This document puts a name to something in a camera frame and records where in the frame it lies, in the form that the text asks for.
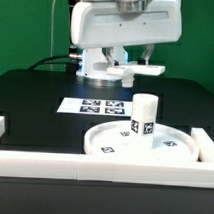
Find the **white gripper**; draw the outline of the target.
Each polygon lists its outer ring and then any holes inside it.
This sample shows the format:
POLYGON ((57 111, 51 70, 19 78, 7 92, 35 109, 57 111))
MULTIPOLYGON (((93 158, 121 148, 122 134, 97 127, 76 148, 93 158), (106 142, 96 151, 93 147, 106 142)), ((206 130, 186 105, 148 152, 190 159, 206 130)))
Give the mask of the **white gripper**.
POLYGON ((71 14, 71 40, 78 48, 103 48, 115 65, 114 46, 144 45, 141 58, 150 63, 154 44, 174 42, 182 34, 182 0, 149 0, 142 11, 124 12, 121 0, 79 0, 71 14))

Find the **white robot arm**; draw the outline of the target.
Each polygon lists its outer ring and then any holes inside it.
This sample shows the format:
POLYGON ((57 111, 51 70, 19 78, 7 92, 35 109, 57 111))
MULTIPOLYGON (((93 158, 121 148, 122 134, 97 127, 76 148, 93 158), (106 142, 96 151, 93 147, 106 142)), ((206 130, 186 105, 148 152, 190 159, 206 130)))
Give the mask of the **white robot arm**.
POLYGON ((77 0, 71 13, 71 42, 81 49, 80 80, 95 86, 133 86, 136 74, 158 76, 154 46, 182 34, 182 0, 77 0))

